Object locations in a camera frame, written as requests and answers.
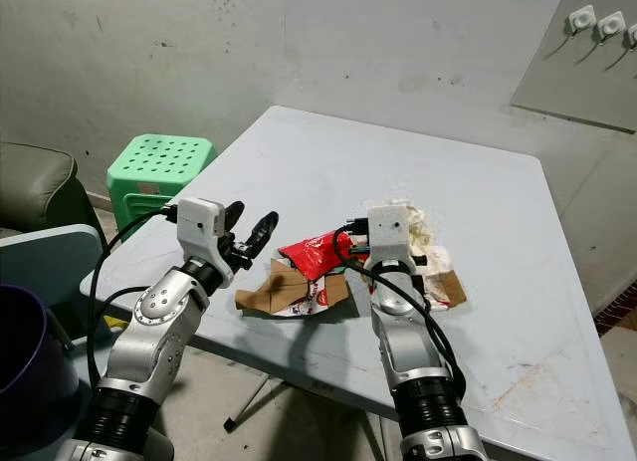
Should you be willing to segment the purple rubbish bin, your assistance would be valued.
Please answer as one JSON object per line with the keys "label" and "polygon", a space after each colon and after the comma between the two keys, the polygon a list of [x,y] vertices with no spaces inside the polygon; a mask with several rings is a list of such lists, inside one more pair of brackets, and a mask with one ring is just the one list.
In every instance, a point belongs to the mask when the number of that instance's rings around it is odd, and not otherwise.
{"label": "purple rubbish bin", "polygon": [[29,361],[45,341],[45,307],[27,289],[0,285],[0,451],[17,452],[22,446],[23,377]]}

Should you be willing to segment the green plastic stool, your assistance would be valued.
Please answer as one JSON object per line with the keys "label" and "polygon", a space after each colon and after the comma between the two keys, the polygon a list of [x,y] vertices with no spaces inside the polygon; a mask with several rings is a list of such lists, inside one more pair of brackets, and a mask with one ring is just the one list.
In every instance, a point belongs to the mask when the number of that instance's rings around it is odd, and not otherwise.
{"label": "green plastic stool", "polygon": [[107,189],[119,229],[136,216],[162,209],[217,156],[209,139],[141,134],[107,170]]}

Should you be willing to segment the grey folding table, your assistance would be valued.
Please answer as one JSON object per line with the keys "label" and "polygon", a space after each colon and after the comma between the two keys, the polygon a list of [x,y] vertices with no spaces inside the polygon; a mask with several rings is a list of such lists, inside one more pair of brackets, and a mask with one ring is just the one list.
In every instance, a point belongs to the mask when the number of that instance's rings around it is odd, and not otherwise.
{"label": "grey folding table", "polygon": [[[410,200],[449,251],[468,301],[436,315],[468,378],[463,407],[488,447],[558,461],[634,461],[631,435],[576,265],[536,157],[274,106],[179,197],[242,200],[246,237],[281,215],[263,256]],[[176,225],[153,219],[108,257],[99,296],[149,287],[182,262]],[[191,345],[383,417],[395,415],[369,317],[245,317],[236,290],[211,297]]]}

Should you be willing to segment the light blue plastic chair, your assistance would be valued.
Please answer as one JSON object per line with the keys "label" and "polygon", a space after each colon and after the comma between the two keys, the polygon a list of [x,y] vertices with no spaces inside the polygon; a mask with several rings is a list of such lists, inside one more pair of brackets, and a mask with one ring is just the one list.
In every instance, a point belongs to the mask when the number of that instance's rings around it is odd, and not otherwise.
{"label": "light blue plastic chair", "polygon": [[23,444],[1,461],[52,461],[76,429],[90,388],[76,366],[87,329],[81,282],[102,251],[90,225],[56,226],[3,238],[1,285],[27,289],[45,307],[45,341],[20,378]]}

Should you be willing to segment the torn brown cardboard carton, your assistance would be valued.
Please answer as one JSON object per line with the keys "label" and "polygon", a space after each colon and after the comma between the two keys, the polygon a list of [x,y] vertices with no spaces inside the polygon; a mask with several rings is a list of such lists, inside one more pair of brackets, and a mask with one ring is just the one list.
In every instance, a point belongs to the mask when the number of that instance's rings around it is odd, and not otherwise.
{"label": "torn brown cardboard carton", "polygon": [[235,305],[238,310],[283,319],[322,314],[350,299],[343,274],[323,275],[310,282],[296,267],[284,264],[282,258],[270,261],[267,279],[258,290],[238,290]]}

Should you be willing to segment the red snack wrapper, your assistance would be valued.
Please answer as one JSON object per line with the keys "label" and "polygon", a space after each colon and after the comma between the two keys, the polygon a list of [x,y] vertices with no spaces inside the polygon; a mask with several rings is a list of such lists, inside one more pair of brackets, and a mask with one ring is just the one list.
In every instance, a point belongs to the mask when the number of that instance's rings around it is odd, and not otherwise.
{"label": "red snack wrapper", "polygon": [[344,232],[330,232],[316,235],[295,244],[279,248],[279,253],[300,271],[310,282],[321,279],[338,266],[342,260],[349,260],[353,239]]}

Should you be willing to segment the dark grey sofa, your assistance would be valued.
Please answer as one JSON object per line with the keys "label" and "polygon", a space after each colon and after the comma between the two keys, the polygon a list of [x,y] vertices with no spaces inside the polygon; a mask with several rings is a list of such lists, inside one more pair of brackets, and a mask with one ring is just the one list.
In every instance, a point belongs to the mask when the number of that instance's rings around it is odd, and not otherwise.
{"label": "dark grey sofa", "polygon": [[76,160],[53,148],[0,143],[0,237],[86,224],[102,228]]}

